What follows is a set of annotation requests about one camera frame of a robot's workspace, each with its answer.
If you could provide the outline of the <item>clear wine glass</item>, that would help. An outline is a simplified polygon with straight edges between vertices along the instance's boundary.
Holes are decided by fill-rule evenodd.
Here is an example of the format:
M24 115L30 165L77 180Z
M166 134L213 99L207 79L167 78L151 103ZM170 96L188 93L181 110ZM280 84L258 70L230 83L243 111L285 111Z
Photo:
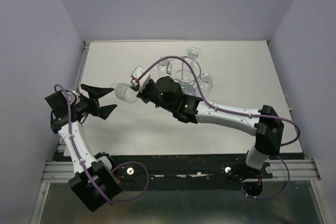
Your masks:
M138 99L132 87L133 86L129 83L113 83L111 85L116 98L127 103L135 103Z

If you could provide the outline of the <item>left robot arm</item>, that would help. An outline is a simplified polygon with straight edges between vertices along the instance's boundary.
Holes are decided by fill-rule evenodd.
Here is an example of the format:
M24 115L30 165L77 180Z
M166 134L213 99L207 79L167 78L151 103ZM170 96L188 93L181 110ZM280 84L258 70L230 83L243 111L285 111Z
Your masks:
M85 139L82 118L92 115L107 119L117 105L100 106L99 99L113 88L100 88L81 84L87 95L67 91L55 85L54 92L45 97L54 118L50 128L66 143L73 165L74 176L68 185L83 204L92 212L121 193L116 166L105 152L93 155Z

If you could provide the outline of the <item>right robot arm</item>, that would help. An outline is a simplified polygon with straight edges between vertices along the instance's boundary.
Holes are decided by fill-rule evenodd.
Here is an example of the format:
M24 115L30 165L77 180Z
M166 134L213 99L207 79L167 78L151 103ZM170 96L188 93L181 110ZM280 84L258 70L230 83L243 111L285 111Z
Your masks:
M200 97L184 94L181 85L168 76L158 81L140 80L137 85L138 98L171 112L180 122L215 124L255 136L255 143L241 165L246 177L255 177L266 159L280 152L284 124L270 106L246 111L233 107L222 109Z

